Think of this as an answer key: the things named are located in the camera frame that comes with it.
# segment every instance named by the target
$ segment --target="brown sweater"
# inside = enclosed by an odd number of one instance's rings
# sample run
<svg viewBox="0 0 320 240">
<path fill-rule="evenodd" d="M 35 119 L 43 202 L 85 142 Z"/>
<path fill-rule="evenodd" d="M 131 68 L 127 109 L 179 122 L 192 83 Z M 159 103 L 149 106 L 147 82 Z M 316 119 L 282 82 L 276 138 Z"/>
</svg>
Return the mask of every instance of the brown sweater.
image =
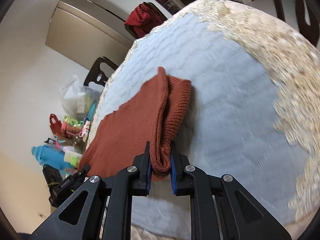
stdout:
<svg viewBox="0 0 320 240">
<path fill-rule="evenodd" d="M 91 166 L 88 176 L 108 177 L 132 165 L 150 141 L 153 173 L 170 172 L 170 141 L 175 137 L 188 108 L 191 82 L 167 76 L 162 67 L 140 91 L 117 111 L 105 116 L 84 153 L 78 170 Z"/>
</svg>

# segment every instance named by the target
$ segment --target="dark wooden chair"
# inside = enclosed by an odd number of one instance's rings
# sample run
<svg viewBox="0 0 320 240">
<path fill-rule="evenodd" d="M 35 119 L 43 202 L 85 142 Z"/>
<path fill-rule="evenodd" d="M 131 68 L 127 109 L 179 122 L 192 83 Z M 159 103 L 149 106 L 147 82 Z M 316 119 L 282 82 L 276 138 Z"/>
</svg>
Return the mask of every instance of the dark wooden chair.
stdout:
<svg viewBox="0 0 320 240">
<path fill-rule="evenodd" d="M 159 15 L 160 19 L 162 21 L 166 21 L 167 17 L 164 16 L 164 14 L 159 10 L 159 8 L 157 6 L 155 6 L 153 3 L 151 2 L 144 2 L 151 10 L 153 10 L 156 14 Z M 130 33 L 135 39 L 138 39 L 138 35 L 135 33 L 133 26 L 131 25 L 124 25 L 124 28 L 127 30 L 128 33 Z"/>
<path fill-rule="evenodd" d="M 281 0 L 273 0 L 276 7 L 277 17 L 285 22 L 284 10 Z M 310 25 L 305 19 L 305 6 L 304 1 L 307 5 L 307 10 L 310 19 Z M 295 0 L 296 17 L 299 27 L 299 32 L 310 41 L 311 44 L 317 46 L 320 36 L 320 6 L 317 0 Z"/>
<path fill-rule="evenodd" d="M 105 86 L 108 78 L 105 75 L 105 73 L 100 69 L 100 64 L 106 63 L 109 65 L 112 69 L 116 70 L 118 66 L 114 64 L 110 59 L 106 57 L 99 57 L 96 59 L 96 61 L 93 63 L 92 68 L 90 69 L 87 77 L 84 81 L 84 86 L 89 87 L 90 82 L 94 82 L 98 85 Z"/>
</svg>

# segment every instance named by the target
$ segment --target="screw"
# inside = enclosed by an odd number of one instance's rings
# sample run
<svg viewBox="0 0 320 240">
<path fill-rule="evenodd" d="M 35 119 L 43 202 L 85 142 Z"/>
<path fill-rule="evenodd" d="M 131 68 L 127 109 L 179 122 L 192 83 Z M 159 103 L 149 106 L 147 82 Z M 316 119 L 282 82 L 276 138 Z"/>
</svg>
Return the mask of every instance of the screw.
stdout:
<svg viewBox="0 0 320 240">
<path fill-rule="evenodd" d="M 233 177 L 229 174 L 226 174 L 223 176 L 223 180 L 227 182 L 231 182 L 233 180 Z"/>
<path fill-rule="evenodd" d="M 137 167 L 136 166 L 130 166 L 130 167 L 127 168 L 127 171 L 135 172 L 135 171 L 137 171 Z"/>
<path fill-rule="evenodd" d="M 95 182 L 98 182 L 99 181 L 99 176 L 97 175 L 93 175 L 90 177 L 89 181 L 92 182 L 92 183 L 95 183 Z"/>
<path fill-rule="evenodd" d="M 195 171 L 195 167 L 194 166 L 192 166 L 192 165 L 188 165 L 188 166 L 186 166 L 186 171 Z"/>
</svg>

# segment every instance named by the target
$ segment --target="clutter pile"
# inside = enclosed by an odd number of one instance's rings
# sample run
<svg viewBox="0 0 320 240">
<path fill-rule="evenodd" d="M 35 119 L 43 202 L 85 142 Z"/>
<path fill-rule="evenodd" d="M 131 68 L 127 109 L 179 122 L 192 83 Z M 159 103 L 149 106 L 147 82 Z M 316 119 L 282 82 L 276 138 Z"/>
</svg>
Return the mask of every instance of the clutter pile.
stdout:
<svg viewBox="0 0 320 240">
<path fill-rule="evenodd" d="M 76 173 L 100 92 L 81 85 L 76 76 L 60 92 L 67 115 L 60 121 L 55 114 L 50 114 L 53 136 L 44 141 L 44 145 L 33 147 L 31 153 L 40 165 L 50 165 L 66 176 Z"/>
</svg>

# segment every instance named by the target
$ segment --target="red cloth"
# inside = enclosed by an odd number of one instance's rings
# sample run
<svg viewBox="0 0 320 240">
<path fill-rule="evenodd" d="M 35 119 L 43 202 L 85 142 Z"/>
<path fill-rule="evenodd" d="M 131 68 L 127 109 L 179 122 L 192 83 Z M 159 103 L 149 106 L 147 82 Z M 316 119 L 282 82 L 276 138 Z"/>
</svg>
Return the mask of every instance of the red cloth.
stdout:
<svg viewBox="0 0 320 240">
<path fill-rule="evenodd" d="M 163 22 L 160 16 L 150 9 L 146 3 L 141 3 L 130 13 L 124 24 L 133 26 L 134 32 L 139 38 L 142 38 Z"/>
<path fill-rule="evenodd" d="M 153 173 L 166 176 L 171 168 L 170 141 L 188 108 L 190 89 L 190 80 L 167 76 L 164 68 L 158 68 L 158 74 L 145 82 L 133 98 L 101 121 L 78 170 L 88 163 L 89 177 L 115 175 L 132 165 L 150 141 Z"/>
</svg>

